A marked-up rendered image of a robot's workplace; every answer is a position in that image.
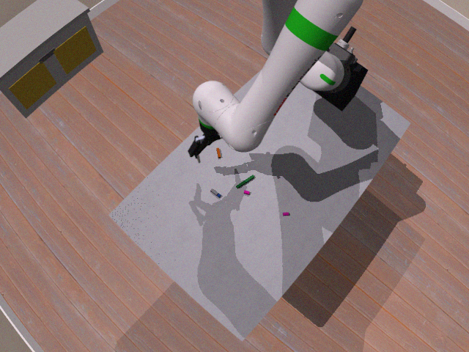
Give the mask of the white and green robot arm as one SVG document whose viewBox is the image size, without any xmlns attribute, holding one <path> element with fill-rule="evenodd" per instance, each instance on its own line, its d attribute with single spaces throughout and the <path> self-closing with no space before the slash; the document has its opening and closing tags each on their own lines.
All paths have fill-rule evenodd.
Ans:
<svg viewBox="0 0 469 352">
<path fill-rule="evenodd" d="M 314 91 L 343 90 L 350 81 L 350 65 L 358 60 L 352 53 L 354 48 L 347 50 L 356 29 L 351 26 L 343 40 L 333 42 L 362 3 L 262 0 L 261 44 L 269 57 L 241 102 L 221 82 L 207 81 L 198 86 L 193 107 L 202 132 L 220 136 L 233 150 L 249 152 L 260 145 L 299 82 Z"/>
</svg>

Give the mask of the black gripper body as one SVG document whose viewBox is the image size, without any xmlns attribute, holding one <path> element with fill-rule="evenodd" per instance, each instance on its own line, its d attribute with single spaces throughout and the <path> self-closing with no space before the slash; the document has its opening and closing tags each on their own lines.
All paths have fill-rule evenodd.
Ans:
<svg viewBox="0 0 469 352">
<path fill-rule="evenodd" d="M 203 134 L 203 136 L 205 136 L 205 137 L 204 137 L 204 140 L 205 140 L 205 141 L 209 141 L 209 140 L 219 140 L 219 139 L 221 139 L 220 136 L 211 137 L 211 136 L 207 136 L 207 135 L 205 135 L 205 134 Z"/>
</svg>

